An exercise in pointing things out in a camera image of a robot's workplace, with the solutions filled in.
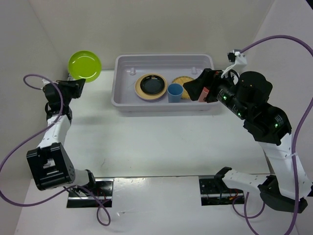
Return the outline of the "salmon pink plastic cup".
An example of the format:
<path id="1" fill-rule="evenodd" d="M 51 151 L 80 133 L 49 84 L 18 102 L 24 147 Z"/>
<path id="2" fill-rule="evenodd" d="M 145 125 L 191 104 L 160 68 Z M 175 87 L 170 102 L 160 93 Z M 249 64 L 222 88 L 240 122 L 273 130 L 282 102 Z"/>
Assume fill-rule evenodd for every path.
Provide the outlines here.
<path id="1" fill-rule="evenodd" d="M 208 93 L 209 93 L 209 89 L 207 87 L 204 87 L 199 96 L 198 102 L 206 102 L 206 97 Z"/>

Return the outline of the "woven bamboo plate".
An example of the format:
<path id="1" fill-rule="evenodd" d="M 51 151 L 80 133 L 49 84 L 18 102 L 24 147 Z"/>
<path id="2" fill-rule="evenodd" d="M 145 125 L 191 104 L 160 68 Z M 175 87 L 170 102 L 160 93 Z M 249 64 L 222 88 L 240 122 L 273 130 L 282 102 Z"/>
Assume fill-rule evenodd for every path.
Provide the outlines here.
<path id="1" fill-rule="evenodd" d="M 189 77 L 189 76 L 179 76 L 172 81 L 172 84 L 179 84 L 179 85 L 183 86 L 184 83 L 187 83 L 187 82 L 190 82 L 193 80 L 194 79 L 192 77 Z M 182 93 L 181 99 L 190 100 L 190 96 L 189 96 L 189 94 L 185 88 L 183 88 L 183 93 Z"/>

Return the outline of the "blue plastic cup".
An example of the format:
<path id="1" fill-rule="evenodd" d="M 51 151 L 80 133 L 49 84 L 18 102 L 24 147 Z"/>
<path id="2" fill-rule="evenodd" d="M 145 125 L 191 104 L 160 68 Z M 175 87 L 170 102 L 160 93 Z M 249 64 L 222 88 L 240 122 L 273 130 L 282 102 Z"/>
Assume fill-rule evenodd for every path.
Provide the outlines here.
<path id="1" fill-rule="evenodd" d="M 183 86 L 172 83 L 167 88 L 167 94 L 169 103 L 179 103 L 183 94 Z"/>

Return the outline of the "lime green plate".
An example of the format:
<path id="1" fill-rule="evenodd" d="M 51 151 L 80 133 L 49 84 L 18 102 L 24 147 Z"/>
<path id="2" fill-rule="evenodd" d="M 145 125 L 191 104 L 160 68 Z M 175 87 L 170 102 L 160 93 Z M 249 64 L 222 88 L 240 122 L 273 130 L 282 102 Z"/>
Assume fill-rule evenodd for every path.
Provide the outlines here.
<path id="1" fill-rule="evenodd" d="M 73 79 L 85 79 L 88 83 L 99 77 L 102 64 L 95 53 L 81 50 L 71 55 L 68 60 L 67 70 Z"/>

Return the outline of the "black glossy plate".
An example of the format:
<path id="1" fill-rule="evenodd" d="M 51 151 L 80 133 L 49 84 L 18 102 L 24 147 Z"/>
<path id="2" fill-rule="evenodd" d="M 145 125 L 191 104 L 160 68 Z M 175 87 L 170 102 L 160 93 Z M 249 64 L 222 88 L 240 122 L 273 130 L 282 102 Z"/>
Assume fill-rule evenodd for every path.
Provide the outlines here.
<path id="1" fill-rule="evenodd" d="M 163 91 L 165 82 L 159 75 L 147 75 L 141 80 L 140 88 L 145 94 L 155 95 Z"/>

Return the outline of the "cream yellow plastic plate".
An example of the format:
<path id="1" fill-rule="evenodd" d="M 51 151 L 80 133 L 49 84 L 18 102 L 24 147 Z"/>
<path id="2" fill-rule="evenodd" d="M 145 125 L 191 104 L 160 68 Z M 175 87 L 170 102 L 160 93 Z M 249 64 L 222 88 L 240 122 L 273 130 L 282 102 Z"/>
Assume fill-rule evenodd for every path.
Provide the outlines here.
<path id="1" fill-rule="evenodd" d="M 147 76 L 147 75 L 152 75 L 152 74 L 155 74 L 155 73 L 145 74 L 145 75 L 141 76 L 139 79 L 137 79 L 137 81 L 135 82 L 134 90 L 135 90 L 135 92 L 136 92 L 136 94 L 137 94 L 138 97 L 157 98 L 157 97 L 163 97 L 164 94 L 166 93 L 166 91 L 167 91 L 167 86 L 168 86 L 167 81 L 165 80 L 165 78 L 164 78 L 163 76 L 161 76 L 161 75 L 159 75 L 159 74 L 156 74 L 156 75 L 161 76 L 161 77 L 163 78 L 164 82 L 165 82 L 165 88 L 163 89 L 163 91 L 161 91 L 159 94 L 149 95 L 149 94 L 145 94 L 145 93 L 141 90 L 141 88 L 140 88 L 140 82 L 141 82 L 141 80 L 142 80 L 145 76 Z"/>

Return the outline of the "purple plastic plate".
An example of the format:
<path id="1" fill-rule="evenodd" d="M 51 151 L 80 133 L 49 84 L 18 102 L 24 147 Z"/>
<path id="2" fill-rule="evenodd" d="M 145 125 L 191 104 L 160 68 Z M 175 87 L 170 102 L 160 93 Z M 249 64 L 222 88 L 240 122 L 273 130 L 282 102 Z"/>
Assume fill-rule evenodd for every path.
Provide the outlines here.
<path id="1" fill-rule="evenodd" d="M 147 98 L 147 97 L 140 97 L 141 100 L 145 102 L 159 102 L 163 100 L 163 97 L 157 97 L 157 98 Z"/>

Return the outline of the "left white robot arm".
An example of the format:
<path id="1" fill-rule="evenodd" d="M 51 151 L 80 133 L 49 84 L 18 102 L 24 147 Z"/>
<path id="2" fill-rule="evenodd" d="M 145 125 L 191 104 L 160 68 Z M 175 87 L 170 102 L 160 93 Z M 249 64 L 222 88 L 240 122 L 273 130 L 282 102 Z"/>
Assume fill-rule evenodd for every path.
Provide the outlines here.
<path id="1" fill-rule="evenodd" d="M 43 92 L 47 99 L 45 105 L 46 120 L 49 129 L 36 149 L 29 150 L 26 159 L 32 176 L 39 190 L 57 187 L 80 186 L 85 195 L 97 191 L 95 177 L 90 170 L 77 170 L 73 166 L 64 143 L 71 127 L 72 99 L 82 94 L 85 79 L 58 81 L 44 85 Z"/>

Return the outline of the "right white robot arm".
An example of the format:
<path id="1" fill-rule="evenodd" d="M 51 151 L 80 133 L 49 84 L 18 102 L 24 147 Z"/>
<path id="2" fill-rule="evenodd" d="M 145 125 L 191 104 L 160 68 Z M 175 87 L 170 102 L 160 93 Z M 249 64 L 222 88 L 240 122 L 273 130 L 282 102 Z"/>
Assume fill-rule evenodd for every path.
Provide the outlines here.
<path id="1" fill-rule="evenodd" d="M 234 82 L 231 77 L 224 78 L 221 70 L 205 69 L 198 78 L 183 86 L 193 101 L 199 99 L 203 89 L 208 89 L 206 102 L 219 101 L 240 118 L 274 171 L 261 176 L 224 167 L 215 174 L 215 189 L 254 191 L 273 210 L 302 213 L 308 205 L 306 198 L 313 194 L 313 184 L 292 150 L 287 114 L 268 103 L 272 84 L 255 71 L 242 73 Z"/>

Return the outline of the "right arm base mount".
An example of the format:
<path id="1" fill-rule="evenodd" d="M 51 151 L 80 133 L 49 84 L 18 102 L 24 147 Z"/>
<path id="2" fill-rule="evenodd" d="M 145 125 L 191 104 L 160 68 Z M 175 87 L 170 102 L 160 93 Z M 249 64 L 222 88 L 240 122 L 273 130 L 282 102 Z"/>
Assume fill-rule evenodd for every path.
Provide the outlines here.
<path id="1" fill-rule="evenodd" d="M 200 176 L 199 187 L 202 206 L 244 204 L 244 193 L 240 189 L 227 188 L 214 179 L 213 175 Z"/>

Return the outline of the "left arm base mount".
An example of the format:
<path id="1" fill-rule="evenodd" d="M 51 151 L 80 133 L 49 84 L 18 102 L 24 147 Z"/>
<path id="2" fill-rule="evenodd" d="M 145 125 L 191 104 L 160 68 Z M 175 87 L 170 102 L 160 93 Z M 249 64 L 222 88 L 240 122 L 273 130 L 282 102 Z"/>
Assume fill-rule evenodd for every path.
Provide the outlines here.
<path id="1" fill-rule="evenodd" d="M 106 208 L 112 207 L 112 195 L 114 178 L 95 178 L 95 187 L 88 190 L 102 203 Z M 73 188 L 68 192 L 67 208 L 97 208 L 99 204 L 93 196 L 83 189 Z"/>

